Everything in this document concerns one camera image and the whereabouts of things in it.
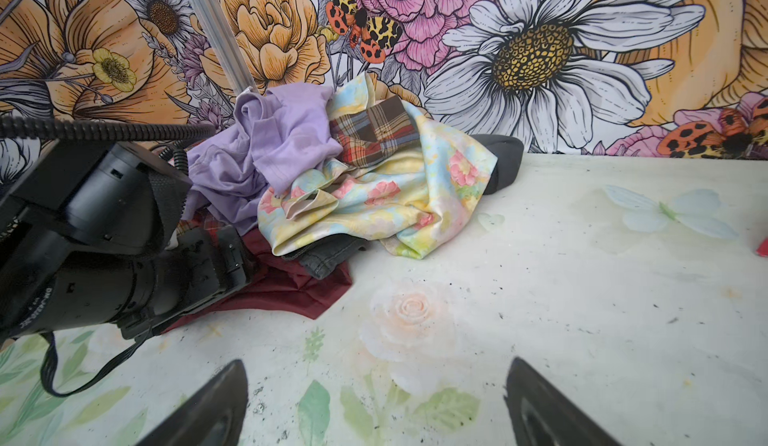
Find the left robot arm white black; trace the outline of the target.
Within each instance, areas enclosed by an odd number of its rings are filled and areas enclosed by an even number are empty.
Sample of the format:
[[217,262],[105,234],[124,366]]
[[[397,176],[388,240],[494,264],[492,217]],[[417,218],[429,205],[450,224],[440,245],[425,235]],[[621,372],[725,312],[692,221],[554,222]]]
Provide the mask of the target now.
[[247,286],[233,227],[178,231],[190,187],[182,150],[56,141],[2,196],[2,337],[114,324],[142,340]]

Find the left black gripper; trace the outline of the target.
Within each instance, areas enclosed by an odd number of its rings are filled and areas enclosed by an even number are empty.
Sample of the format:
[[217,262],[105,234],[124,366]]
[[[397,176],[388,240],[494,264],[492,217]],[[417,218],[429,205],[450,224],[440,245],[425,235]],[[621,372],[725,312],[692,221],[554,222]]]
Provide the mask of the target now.
[[116,316],[126,340],[158,336],[233,295],[255,276],[255,258],[232,226],[185,232],[174,250],[135,261],[131,295]]

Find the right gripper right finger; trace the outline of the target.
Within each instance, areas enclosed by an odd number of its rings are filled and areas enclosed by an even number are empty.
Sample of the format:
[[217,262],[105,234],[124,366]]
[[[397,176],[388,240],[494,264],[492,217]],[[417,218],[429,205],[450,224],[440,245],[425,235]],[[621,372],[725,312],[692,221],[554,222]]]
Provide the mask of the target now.
[[511,362],[504,399],[517,445],[620,446],[521,357]]

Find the maroon cloth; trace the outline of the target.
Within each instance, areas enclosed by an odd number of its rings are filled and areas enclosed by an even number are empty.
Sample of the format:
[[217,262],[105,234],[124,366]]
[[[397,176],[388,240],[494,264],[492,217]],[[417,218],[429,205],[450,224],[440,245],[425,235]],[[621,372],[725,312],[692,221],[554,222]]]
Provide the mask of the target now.
[[316,319],[353,284],[345,262],[327,277],[316,279],[298,262],[273,255],[271,246],[259,230],[248,232],[243,242],[257,260],[257,271],[251,283],[197,313],[182,317],[168,327],[170,331],[207,314],[230,310],[287,311]]

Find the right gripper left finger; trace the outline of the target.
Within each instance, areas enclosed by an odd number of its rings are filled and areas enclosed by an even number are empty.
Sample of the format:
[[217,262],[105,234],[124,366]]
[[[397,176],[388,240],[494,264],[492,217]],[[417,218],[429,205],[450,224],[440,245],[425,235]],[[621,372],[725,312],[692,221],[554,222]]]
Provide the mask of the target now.
[[177,408],[137,446],[239,443],[248,406],[245,366],[236,359]]

